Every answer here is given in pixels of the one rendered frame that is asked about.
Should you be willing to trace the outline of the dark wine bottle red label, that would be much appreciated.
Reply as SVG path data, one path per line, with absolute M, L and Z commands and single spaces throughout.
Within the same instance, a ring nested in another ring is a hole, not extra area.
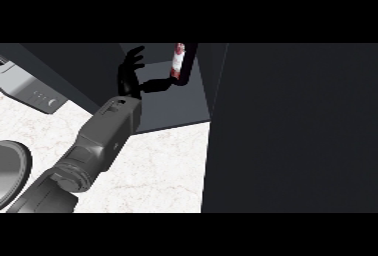
M 189 82 L 197 49 L 197 43 L 178 43 L 175 45 L 170 77 L 178 86 L 185 86 Z

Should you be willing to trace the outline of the dark grey cabinet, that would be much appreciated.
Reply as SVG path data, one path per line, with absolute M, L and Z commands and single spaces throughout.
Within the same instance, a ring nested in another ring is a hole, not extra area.
M 117 70 L 135 43 L 0 43 L 0 56 L 40 82 L 24 102 L 55 112 L 73 101 L 88 112 L 117 95 Z M 225 43 L 198 45 L 189 83 L 142 95 L 142 123 L 147 133 L 212 120 Z

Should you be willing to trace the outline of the dark grey cabinet door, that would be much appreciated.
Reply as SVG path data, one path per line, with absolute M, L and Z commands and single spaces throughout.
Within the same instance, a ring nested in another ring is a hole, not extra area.
M 378 44 L 228 47 L 207 212 L 378 212 Z

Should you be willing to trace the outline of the pale grey appliance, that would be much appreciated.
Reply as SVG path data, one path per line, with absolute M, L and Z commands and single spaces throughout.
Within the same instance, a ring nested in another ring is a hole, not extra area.
M 67 97 L 0 55 L 0 92 L 45 114 L 54 114 Z

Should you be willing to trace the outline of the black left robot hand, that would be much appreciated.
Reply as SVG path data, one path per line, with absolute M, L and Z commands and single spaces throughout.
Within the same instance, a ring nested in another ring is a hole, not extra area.
M 175 79 L 169 77 L 164 79 L 151 79 L 147 82 L 139 83 L 136 70 L 145 67 L 145 64 L 141 63 L 141 60 L 144 59 L 141 52 L 144 49 L 145 47 L 139 46 L 127 52 L 117 73 L 119 95 L 138 99 L 142 99 L 142 92 L 155 93 L 166 91 L 175 82 Z

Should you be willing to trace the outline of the grey round pan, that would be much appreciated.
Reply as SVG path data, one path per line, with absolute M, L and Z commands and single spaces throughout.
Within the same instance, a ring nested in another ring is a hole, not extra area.
M 11 204 L 27 184 L 33 168 L 29 147 L 12 140 L 0 141 L 0 210 Z

